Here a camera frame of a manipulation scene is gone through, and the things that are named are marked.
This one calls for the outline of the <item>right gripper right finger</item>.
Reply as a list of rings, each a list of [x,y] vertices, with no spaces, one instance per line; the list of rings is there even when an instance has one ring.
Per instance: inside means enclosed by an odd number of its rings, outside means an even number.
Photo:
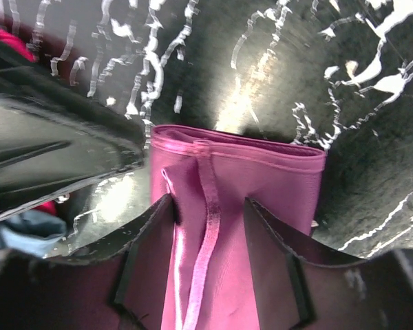
[[[244,229],[261,329],[413,329],[413,249],[357,258],[253,199]]]

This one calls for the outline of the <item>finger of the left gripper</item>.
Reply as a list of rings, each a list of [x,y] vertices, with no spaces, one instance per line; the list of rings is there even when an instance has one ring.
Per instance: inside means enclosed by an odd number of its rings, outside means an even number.
[[[0,221],[143,164],[144,124],[0,41]]]

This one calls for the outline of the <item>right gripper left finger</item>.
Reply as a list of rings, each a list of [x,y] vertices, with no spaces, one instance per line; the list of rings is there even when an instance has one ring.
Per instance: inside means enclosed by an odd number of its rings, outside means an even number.
[[[0,329],[159,329],[173,201],[65,257],[0,250]]]

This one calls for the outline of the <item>purple satin napkin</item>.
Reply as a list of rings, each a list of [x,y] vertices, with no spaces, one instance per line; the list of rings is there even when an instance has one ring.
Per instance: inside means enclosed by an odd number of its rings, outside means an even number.
[[[189,126],[151,130],[151,198],[169,193],[177,219],[163,329],[257,329],[244,200],[308,234],[326,155]]]

